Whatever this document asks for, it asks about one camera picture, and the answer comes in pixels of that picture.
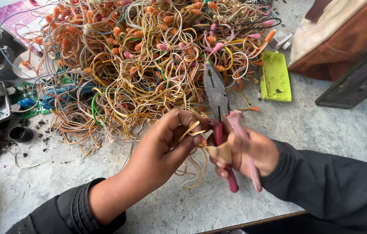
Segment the black jacket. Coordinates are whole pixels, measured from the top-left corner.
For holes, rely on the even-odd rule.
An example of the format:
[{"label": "black jacket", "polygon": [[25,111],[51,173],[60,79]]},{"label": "black jacket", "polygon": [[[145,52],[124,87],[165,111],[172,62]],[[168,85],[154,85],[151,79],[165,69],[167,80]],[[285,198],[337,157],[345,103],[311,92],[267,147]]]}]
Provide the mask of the black jacket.
[{"label": "black jacket", "polygon": [[[367,233],[367,163],[332,154],[296,150],[274,141],[280,151],[274,172],[261,178],[277,198],[300,205],[344,233]],[[48,200],[7,234],[113,233],[126,221],[125,212],[111,224],[99,226],[88,204],[88,190],[104,178],[65,191]]]}]

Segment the pliers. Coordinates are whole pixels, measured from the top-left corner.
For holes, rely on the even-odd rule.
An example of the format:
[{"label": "pliers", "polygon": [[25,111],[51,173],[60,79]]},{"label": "pliers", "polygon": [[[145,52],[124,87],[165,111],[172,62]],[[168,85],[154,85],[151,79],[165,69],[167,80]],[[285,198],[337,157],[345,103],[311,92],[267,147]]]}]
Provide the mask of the pliers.
[{"label": "pliers", "polygon": [[[220,146],[223,143],[223,124],[221,123],[221,115],[229,115],[231,109],[228,104],[223,77],[210,62],[206,62],[204,67],[204,87],[210,107],[214,113],[215,121],[213,130],[215,145]],[[230,164],[226,164],[226,170],[229,174],[228,182],[230,183],[230,190],[236,193],[238,191],[238,184]]]}]

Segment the black wire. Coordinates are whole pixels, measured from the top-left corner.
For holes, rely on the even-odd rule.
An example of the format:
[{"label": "black wire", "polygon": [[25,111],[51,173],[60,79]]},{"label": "black wire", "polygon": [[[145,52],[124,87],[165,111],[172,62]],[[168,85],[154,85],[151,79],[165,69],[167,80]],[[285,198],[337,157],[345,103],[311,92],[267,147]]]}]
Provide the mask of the black wire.
[{"label": "black wire", "polygon": [[221,33],[221,32],[226,32],[228,30],[234,29],[237,26],[245,26],[245,25],[250,25],[250,24],[259,24],[259,23],[263,23],[263,22],[268,21],[268,20],[276,20],[276,21],[278,21],[278,23],[277,24],[274,24],[274,25],[271,25],[271,26],[266,26],[266,27],[242,28],[240,30],[252,30],[252,29],[272,28],[272,27],[277,26],[277,25],[279,25],[279,24],[282,23],[282,20],[279,19],[279,18],[269,18],[269,19],[264,19],[264,20],[260,20],[260,21],[253,21],[253,22],[247,22],[247,23],[233,24],[233,25],[230,26],[230,28],[228,28],[228,26],[225,25],[225,24],[223,24],[223,25],[217,25],[217,27],[226,27],[226,28],[228,28],[228,29],[224,29],[224,30],[211,30],[210,28],[198,27],[198,26],[195,26],[195,28],[200,28],[200,29],[205,29],[205,30],[213,31],[213,32],[216,32],[216,33]]}]

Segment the gray concrete surface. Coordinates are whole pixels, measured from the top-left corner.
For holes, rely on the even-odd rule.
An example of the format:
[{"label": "gray concrete surface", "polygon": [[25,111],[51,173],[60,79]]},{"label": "gray concrete surface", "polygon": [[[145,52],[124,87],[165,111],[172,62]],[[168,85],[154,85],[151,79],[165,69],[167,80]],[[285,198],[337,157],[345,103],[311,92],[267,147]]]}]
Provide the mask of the gray concrete surface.
[{"label": "gray concrete surface", "polygon": [[[310,8],[312,0],[275,1],[286,29],[295,29]],[[351,157],[367,162],[367,99],[353,109],[318,107],[315,99],[331,82],[308,79],[290,73],[293,100],[291,103],[259,102],[259,87],[245,84],[243,90],[260,112],[244,112],[243,124],[265,136],[289,142],[297,149],[315,150]],[[231,93],[233,109],[245,107],[240,96]],[[30,127],[52,114],[30,119]],[[48,126],[42,126],[37,133]],[[0,233],[25,217],[46,200],[94,178],[117,173],[129,153],[130,145],[105,143],[89,156],[82,156],[79,145],[59,143],[61,136],[51,137],[46,145],[40,138],[13,146],[21,167],[45,162],[32,168],[13,167],[10,154],[0,156]],[[91,143],[85,143],[88,149]],[[201,162],[203,155],[197,154]],[[117,233],[198,233],[236,224],[285,215],[302,208],[281,201],[264,190],[254,192],[251,182],[236,173],[240,191],[230,192],[228,182],[218,178],[214,166],[208,164],[206,178],[195,189],[186,191],[181,184],[192,177],[173,176],[164,186],[129,210],[126,224]]]}]

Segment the red pliers handle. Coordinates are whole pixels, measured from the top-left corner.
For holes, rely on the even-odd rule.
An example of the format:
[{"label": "red pliers handle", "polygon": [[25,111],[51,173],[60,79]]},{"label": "red pliers handle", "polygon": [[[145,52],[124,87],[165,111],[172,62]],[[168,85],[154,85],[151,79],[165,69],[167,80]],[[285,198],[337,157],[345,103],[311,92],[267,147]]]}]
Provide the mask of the red pliers handle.
[{"label": "red pliers handle", "polygon": [[[223,124],[218,121],[214,122],[214,142],[216,146],[220,146],[223,143]],[[238,184],[236,180],[236,176],[233,173],[233,169],[231,168],[231,164],[226,164],[226,170],[228,171],[228,182],[230,183],[230,190],[233,193],[238,191]]]}]

